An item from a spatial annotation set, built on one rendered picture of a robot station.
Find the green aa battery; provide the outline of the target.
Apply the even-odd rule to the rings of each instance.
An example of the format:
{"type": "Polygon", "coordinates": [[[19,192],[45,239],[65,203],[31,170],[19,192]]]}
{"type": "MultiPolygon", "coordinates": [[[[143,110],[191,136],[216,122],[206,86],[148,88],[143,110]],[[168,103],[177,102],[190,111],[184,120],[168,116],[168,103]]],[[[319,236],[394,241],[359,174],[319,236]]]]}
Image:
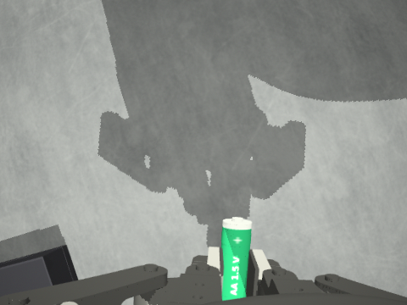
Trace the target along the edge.
{"type": "Polygon", "coordinates": [[[222,300],[246,296],[251,229],[252,222],[243,218],[223,220],[221,248],[225,268],[222,300]]]}

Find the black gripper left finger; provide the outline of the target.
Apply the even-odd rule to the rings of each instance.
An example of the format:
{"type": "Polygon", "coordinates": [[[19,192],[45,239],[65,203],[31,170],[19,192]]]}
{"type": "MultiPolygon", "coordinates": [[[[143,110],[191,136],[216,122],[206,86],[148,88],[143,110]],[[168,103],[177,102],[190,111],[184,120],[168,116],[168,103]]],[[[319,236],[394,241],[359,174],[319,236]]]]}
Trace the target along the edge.
{"type": "Polygon", "coordinates": [[[168,278],[168,269],[148,263],[8,294],[0,305],[121,305],[131,297],[133,305],[201,305],[222,300],[223,275],[223,249],[209,247],[208,256],[194,257],[180,277],[168,278]]]}

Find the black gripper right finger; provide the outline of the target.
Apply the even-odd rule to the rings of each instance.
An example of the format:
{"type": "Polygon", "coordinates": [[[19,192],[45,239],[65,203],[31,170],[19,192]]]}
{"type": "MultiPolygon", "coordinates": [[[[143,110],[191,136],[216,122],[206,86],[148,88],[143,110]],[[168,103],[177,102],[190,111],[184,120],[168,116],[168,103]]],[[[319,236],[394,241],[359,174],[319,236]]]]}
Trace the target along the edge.
{"type": "Polygon", "coordinates": [[[263,250],[249,250],[246,297],[315,292],[376,296],[407,302],[407,297],[361,284],[337,274],[318,275],[315,277],[315,283],[313,280],[299,280],[293,272],[281,268],[277,261],[266,259],[263,250]]]}

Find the black divided bin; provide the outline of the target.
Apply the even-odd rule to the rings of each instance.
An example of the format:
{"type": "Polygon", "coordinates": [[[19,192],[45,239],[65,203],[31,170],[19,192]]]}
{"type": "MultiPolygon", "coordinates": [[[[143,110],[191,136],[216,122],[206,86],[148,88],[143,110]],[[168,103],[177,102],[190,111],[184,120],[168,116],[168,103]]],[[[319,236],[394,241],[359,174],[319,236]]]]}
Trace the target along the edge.
{"type": "Polygon", "coordinates": [[[67,245],[0,263],[0,297],[75,280],[67,245]]]}

